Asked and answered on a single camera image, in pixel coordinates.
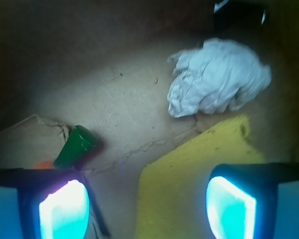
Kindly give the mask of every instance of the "blue light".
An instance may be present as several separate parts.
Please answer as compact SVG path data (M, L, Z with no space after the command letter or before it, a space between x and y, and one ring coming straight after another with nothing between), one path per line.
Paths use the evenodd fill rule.
M224 177L212 178L207 186L206 208L217 239L252 239L256 199Z
M85 186L77 180L39 204L42 239L82 239L90 215L90 200Z

